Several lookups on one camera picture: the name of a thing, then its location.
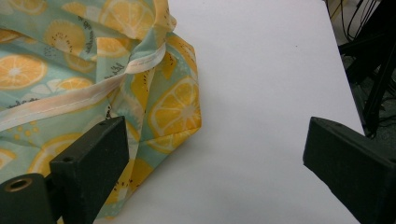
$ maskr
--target white table surface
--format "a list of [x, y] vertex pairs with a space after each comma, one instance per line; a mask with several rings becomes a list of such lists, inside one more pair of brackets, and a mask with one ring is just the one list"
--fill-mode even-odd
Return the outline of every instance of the white table surface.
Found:
[[169, 0], [194, 45], [202, 129], [112, 223], [358, 223], [303, 166], [309, 119], [362, 133], [320, 0]]

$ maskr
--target black cable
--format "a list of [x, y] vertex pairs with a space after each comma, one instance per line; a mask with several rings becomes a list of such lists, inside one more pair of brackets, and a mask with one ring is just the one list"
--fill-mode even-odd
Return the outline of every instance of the black cable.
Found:
[[340, 0], [340, 6], [341, 6], [341, 23], [343, 24], [344, 36], [346, 37], [346, 40], [347, 40], [348, 42], [350, 42], [351, 40], [350, 40], [349, 37], [347, 36], [346, 27], [345, 27], [345, 25], [344, 25], [344, 7], [343, 7], [343, 3], [344, 3], [344, 0]]

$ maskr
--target reusable shopping bag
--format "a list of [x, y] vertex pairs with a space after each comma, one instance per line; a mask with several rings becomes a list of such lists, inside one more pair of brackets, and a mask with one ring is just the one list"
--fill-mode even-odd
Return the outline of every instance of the reusable shopping bag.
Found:
[[124, 116], [130, 161], [98, 216], [114, 217], [201, 127], [194, 49], [175, 25], [166, 0], [0, 0], [0, 182], [48, 175], [94, 124]]

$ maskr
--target black metal stand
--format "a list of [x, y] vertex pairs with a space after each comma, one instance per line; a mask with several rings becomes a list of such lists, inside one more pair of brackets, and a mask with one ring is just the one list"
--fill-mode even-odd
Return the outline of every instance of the black metal stand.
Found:
[[364, 108], [358, 110], [367, 134], [378, 128], [378, 115], [382, 98], [396, 67], [396, 1], [383, 0], [359, 36], [339, 47], [340, 54], [353, 56], [355, 62], [348, 67], [349, 83], [359, 84], [380, 66], [375, 84]]

